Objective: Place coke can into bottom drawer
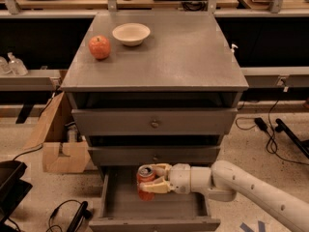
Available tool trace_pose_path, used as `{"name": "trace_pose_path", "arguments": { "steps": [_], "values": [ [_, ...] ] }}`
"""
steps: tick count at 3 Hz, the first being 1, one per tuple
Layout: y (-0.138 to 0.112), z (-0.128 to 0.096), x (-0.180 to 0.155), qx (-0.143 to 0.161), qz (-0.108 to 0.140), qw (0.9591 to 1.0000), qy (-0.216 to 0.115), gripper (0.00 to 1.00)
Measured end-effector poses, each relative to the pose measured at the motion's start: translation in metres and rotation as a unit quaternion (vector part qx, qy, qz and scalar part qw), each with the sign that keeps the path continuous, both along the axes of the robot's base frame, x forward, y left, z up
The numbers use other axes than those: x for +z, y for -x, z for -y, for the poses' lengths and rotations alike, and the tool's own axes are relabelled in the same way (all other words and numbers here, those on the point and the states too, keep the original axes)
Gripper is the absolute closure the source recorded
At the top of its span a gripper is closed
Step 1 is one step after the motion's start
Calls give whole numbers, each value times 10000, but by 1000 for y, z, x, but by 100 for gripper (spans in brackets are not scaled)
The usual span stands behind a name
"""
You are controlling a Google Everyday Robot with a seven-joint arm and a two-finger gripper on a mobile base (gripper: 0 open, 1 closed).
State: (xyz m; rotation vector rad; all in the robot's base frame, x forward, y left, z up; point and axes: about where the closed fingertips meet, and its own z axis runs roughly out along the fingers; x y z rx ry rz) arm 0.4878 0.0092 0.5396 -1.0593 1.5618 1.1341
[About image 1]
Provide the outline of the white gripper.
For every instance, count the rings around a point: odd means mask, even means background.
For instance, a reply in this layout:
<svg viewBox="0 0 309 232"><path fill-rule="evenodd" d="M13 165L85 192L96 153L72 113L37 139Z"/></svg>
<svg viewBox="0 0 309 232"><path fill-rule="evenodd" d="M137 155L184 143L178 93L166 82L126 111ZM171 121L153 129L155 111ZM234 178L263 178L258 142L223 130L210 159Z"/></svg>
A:
<svg viewBox="0 0 309 232"><path fill-rule="evenodd" d="M189 194L191 188L191 170L189 164L177 163L171 166L168 163L152 164L156 176L163 177L161 182L141 183L139 188L145 192L164 194L171 190L177 194Z"/></svg>

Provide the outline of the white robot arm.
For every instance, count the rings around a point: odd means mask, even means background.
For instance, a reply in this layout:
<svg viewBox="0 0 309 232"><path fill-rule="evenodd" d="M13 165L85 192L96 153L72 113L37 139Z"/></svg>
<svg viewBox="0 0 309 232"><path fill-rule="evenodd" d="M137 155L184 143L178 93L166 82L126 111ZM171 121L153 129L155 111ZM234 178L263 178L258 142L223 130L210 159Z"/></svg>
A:
<svg viewBox="0 0 309 232"><path fill-rule="evenodd" d="M138 189L146 194L196 192L208 199L231 202L240 193L292 232L309 232L308 203L226 160L218 160L210 167L145 164L138 168L136 177Z"/></svg>

